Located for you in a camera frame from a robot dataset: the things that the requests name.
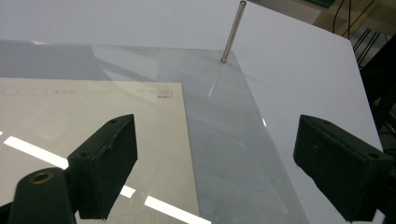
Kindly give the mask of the clear acrylic picture frame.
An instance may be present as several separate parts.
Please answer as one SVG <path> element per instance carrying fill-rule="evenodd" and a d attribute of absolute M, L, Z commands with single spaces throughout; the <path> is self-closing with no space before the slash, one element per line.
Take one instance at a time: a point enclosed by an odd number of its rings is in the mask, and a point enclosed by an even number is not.
<path fill-rule="evenodd" d="M 0 78 L 178 83 L 200 216 L 211 224 L 308 224 L 235 58 L 0 40 Z"/>

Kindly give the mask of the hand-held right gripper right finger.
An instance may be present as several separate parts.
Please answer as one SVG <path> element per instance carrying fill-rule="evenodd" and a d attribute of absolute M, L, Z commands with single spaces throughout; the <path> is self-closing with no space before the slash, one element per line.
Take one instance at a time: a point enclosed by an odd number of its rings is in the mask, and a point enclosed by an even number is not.
<path fill-rule="evenodd" d="M 302 115 L 293 158 L 344 220 L 371 221 L 381 212 L 386 222 L 396 222 L 396 155 Z"/>

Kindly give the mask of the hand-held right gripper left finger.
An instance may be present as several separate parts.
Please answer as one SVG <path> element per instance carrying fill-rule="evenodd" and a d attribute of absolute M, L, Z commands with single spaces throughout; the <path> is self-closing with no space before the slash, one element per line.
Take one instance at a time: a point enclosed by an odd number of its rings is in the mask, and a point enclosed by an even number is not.
<path fill-rule="evenodd" d="M 137 161 L 134 115 L 106 122 L 68 157 L 72 210 L 82 219 L 106 219 Z"/>

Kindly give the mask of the metal frame standoff leg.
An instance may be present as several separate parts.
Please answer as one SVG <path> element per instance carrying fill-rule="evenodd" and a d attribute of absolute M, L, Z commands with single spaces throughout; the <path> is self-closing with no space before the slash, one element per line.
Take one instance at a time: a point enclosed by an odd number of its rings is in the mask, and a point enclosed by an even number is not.
<path fill-rule="evenodd" d="M 244 11 L 245 11 L 247 3 L 248 2 L 246 0 L 241 0 L 239 2 L 238 9 L 236 11 L 236 14 L 235 14 L 235 17 L 234 17 L 234 20 L 233 20 L 233 26 L 231 28 L 231 31 L 230 31 L 230 34 L 229 34 L 225 49 L 223 51 L 223 54 L 222 54 L 222 56 L 220 58 L 220 61 L 222 63 L 227 63 L 227 61 L 228 61 L 228 58 L 229 58 L 229 55 L 230 55 L 230 52 L 231 52 L 231 49 L 232 49 L 232 46 L 233 46 L 233 42 L 235 40 L 235 37 L 236 37 L 237 31 L 238 31 L 240 22 L 241 22 L 241 20 L 243 18 L 243 14 L 244 14 Z"/>

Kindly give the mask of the painting postcard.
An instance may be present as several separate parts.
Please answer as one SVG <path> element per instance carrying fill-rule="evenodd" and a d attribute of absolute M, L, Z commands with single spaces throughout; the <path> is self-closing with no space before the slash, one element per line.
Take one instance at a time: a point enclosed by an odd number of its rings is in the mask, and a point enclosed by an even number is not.
<path fill-rule="evenodd" d="M 199 214 L 178 83 L 0 78 L 0 206 L 21 178 L 66 167 L 89 136 L 127 114 L 137 162 L 109 217 L 78 224 L 211 224 Z"/>

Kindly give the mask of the white board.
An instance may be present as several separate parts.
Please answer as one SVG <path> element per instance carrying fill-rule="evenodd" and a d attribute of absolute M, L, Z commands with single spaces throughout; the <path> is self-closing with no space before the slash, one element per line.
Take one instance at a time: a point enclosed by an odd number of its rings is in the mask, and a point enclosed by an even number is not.
<path fill-rule="evenodd" d="M 0 0 L 0 39 L 223 49 L 238 0 Z M 349 40 L 249 3 L 233 52 L 310 224 L 346 224 L 294 163 L 299 117 L 379 147 Z"/>

